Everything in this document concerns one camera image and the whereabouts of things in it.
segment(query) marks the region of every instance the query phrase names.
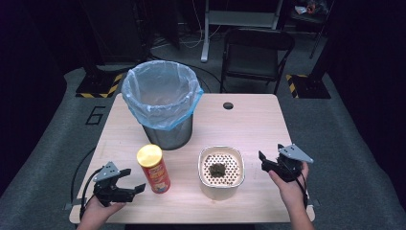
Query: blue plastic bag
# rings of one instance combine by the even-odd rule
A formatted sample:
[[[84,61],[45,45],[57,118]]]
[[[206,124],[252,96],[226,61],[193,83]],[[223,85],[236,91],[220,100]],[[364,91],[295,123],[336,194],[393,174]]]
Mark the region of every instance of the blue plastic bag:
[[[122,93],[141,125],[171,130],[193,114],[203,90],[188,66],[153,60],[128,71]]]

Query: yellow lid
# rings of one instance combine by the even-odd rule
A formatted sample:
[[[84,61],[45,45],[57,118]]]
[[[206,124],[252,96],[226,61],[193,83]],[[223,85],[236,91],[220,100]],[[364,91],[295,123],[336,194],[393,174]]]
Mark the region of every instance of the yellow lid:
[[[162,150],[156,145],[146,145],[137,153],[138,164],[142,167],[151,168],[156,166],[162,159]]]

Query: gray carpet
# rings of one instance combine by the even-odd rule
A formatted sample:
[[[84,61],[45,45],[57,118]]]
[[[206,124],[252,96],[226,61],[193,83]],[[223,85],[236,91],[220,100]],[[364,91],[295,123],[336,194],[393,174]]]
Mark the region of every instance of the gray carpet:
[[[296,47],[285,74],[308,74],[322,50],[308,59],[314,40],[309,34],[294,34]],[[183,38],[194,41],[198,37]],[[213,37],[207,63],[200,62],[202,43],[185,44],[177,50],[163,45],[151,50],[159,58],[179,61],[204,69],[219,78],[221,36]],[[120,69],[123,66],[108,66]],[[217,93],[218,81],[192,67],[206,93]],[[36,148],[0,199],[0,229],[74,229],[69,211],[71,179],[82,157],[97,145],[114,98],[76,98],[75,90],[84,77],[82,69],[65,75],[68,88],[54,119]],[[317,229],[406,229],[406,214],[400,206],[389,177],[378,167],[345,109],[328,75],[323,78],[330,100],[294,99],[285,77],[278,98],[292,142],[309,154],[308,190],[315,204]],[[269,93],[273,84],[248,80],[227,80],[229,93]],[[98,125],[87,125],[92,110],[102,114]],[[90,157],[84,161],[75,183],[75,195]],[[124,229],[106,224],[103,229]],[[290,229],[289,223],[261,223],[256,229]]]

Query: hole in table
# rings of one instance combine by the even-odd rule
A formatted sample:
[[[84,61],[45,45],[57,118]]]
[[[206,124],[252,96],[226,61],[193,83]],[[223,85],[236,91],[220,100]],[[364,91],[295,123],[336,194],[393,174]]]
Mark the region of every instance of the hole in table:
[[[223,107],[227,110],[230,110],[234,107],[234,105],[232,103],[224,103]]]

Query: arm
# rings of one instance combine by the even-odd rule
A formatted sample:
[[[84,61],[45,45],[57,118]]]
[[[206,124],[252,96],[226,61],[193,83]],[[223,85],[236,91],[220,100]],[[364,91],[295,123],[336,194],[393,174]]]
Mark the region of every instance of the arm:
[[[308,165],[306,162],[303,162],[302,166],[302,174],[304,175],[304,179],[306,179],[308,175]],[[289,213],[292,229],[314,229],[313,223],[310,221],[305,210],[303,201],[304,195],[298,183],[296,181],[286,183],[273,171],[270,171],[269,175],[280,189],[281,198]],[[301,182],[302,185],[305,184],[304,179],[301,176],[299,178],[299,182]]]
[[[121,210],[125,203],[114,203],[108,207],[104,207],[97,197],[93,196],[87,206],[86,211],[81,218],[78,230],[98,230],[101,228],[108,218]]]

